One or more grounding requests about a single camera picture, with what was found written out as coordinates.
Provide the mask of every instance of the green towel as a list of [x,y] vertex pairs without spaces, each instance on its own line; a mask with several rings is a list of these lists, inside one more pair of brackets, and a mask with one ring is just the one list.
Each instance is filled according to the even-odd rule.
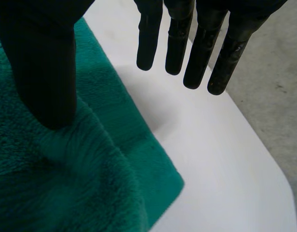
[[74,29],[78,109],[59,131],[20,101],[0,44],[0,232],[145,232],[183,188],[84,19]]

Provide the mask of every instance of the gloved fingertip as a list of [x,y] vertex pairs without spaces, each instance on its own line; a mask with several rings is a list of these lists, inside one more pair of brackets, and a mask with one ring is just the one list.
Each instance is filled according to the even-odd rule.
[[168,50],[165,69],[171,75],[178,75],[181,72],[185,55],[187,38],[168,37]]
[[137,53],[137,66],[148,71],[151,69],[157,49],[158,34],[139,33],[139,47]]
[[221,95],[225,91],[226,86],[220,85],[219,83],[214,83],[212,81],[209,81],[207,89],[210,94],[218,96],[218,95]]
[[198,70],[199,66],[193,61],[189,60],[183,79],[183,85],[189,89],[197,89],[203,77],[202,71]]

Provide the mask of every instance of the glove finger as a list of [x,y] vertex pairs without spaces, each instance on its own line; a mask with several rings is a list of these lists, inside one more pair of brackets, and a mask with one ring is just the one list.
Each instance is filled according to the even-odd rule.
[[184,86],[190,89],[200,86],[228,11],[223,7],[213,8],[197,1],[197,12],[198,29],[183,80]]
[[193,19],[194,0],[165,0],[171,16],[165,69],[171,75],[181,71]]
[[225,91],[251,35],[267,19],[268,16],[252,19],[230,14],[229,28],[208,82],[209,93],[220,95]]
[[147,71],[154,62],[159,28],[163,16],[163,2],[162,0],[135,0],[135,3],[141,13],[136,63],[139,69]]

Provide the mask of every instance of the black rubber glove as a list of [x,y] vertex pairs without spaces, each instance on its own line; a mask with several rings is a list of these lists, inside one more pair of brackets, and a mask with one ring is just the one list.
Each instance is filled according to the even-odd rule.
[[0,0],[0,41],[16,90],[51,130],[76,113],[74,24],[94,0]]
[[[137,65],[152,67],[163,14],[163,0],[134,0],[141,13]],[[229,28],[216,61],[208,91],[219,95],[229,79],[251,35],[287,0],[196,0],[198,29],[184,75],[187,88],[199,87],[223,20],[228,11]],[[165,69],[179,74],[193,17],[194,0],[164,0],[171,16]]]

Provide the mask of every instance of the towel fold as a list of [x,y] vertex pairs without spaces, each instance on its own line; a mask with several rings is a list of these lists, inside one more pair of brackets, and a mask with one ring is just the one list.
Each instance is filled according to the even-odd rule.
[[59,131],[20,101],[0,45],[0,232],[146,232],[183,187],[85,20],[74,29],[78,107]]

